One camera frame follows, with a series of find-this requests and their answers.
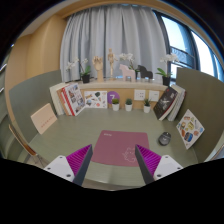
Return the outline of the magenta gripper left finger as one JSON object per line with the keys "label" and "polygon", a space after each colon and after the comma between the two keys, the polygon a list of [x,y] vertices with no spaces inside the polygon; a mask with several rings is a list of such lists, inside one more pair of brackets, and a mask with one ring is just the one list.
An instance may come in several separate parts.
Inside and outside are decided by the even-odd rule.
{"label": "magenta gripper left finger", "polygon": [[92,155],[92,145],[87,145],[68,156],[59,155],[44,170],[81,186]]}

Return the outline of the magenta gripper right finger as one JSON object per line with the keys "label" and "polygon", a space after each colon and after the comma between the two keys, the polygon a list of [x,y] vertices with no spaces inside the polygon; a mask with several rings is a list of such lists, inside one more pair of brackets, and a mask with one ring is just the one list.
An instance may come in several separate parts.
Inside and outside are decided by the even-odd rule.
{"label": "magenta gripper right finger", "polygon": [[160,156],[138,144],[135,145],[135,156],[145,184],[150,184],[182,169],[182,166],[169,155]]}

